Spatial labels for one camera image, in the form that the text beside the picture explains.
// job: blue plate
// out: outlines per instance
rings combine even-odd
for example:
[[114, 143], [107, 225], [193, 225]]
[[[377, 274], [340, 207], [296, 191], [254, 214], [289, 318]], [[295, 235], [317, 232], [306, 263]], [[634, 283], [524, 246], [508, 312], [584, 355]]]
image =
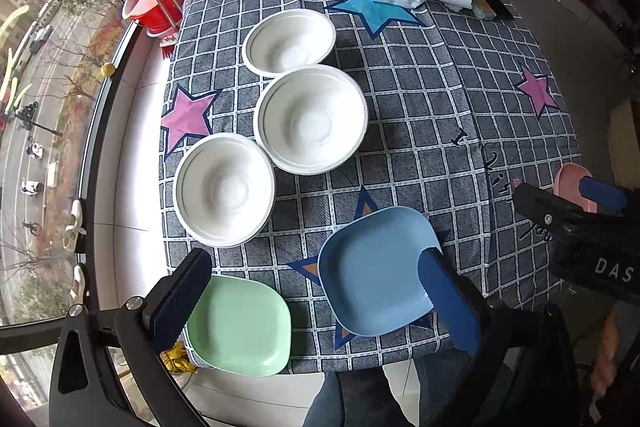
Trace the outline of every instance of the blue plate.
[[338, 230], [322, 245], [318, 276], [343, 327], [363, 337], [397, 330], [433, 309], [418, 277], [422, 250], [440, 249], [431, 223], [391, 206]]

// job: yellow ball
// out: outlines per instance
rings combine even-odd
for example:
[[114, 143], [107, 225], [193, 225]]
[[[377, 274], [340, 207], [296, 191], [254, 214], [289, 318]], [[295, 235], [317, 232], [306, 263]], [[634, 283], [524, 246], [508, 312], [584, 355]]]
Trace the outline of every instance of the yellow ball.
[[114, 66], [112, 62], [107, 62], [100, 68], [100, 73], [102, 74], [102, 76], [113, 76], [113, 73], [115, 72], [116, 66]]

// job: gray tablecloth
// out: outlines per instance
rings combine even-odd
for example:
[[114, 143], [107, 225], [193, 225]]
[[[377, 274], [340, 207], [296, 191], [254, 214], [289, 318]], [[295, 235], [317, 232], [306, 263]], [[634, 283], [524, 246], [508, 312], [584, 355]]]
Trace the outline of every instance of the gray tablecloth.
[[[343, 166], [319, 176], [276, 170], [276, 203], [264, 229], [242, 247], [203, 247], [185, 232], [173, 208], [178, 162], [196, 141], [185, 137], [159, 151], [162, 230], [168, 269], [193, 247], [206, 248], [213, 271], [275, 288], [292, 317], [290, 362], [284, 372], [346, 370], [397, 362], [450, 346], [434, 312], [377, 338], [335, 334], [322, 288], [295, 261], [318, 254], [340, 225], [369, 209], [412, 206], [443, 238], [458, 272], [489, 299], [532, 309], [560, 287], [548, 272], [548, 250], [531, 223], [514, 213], [515, 179], [551, 188], [565, 162], [579, 162], [574, 130], [539, 46], [508, 0], [506, 22], [480, 22], [439, 2], [414, 10], [421, 26], [389, 23], [372, 40], [356, 14], [327, 10], [339, 0], [186, 0], [184, 21], [164, 96], [178, 86], [194, 98], [219, 90], [206, 113], [209, 132], [253, 136], [253, 108], [270, 81], [242, 63], [241, 45], [266, 16], [292, 8], [327, 13], [337, 29], [327, 64], [347, 71], [369, 104], [363, 144]], [[548, 78], [558, 108], [543, 107], [516, 86]], [[191, 359], [206, 366], [186, 339]]]

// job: green plate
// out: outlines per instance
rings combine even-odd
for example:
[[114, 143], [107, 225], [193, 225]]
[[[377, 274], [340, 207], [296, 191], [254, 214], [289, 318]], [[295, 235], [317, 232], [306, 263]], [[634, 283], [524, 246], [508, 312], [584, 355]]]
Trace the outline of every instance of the green plate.
[[212, 275], [187, 321], [187, 335], [200, 358], [213, 367], [268, 377], [289, 360], [291, 315], [266, 284]]

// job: pants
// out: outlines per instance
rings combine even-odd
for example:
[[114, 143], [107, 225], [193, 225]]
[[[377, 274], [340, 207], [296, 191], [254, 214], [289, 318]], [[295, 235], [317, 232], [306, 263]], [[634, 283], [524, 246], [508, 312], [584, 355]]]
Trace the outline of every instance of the pants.
[[[448, 349], [414, 359], [420, 381], [420, 427], [455, 389], [469, 355]], [[381, 367], [325, 373], [303, 427], [412, 427], [389, 389]]]

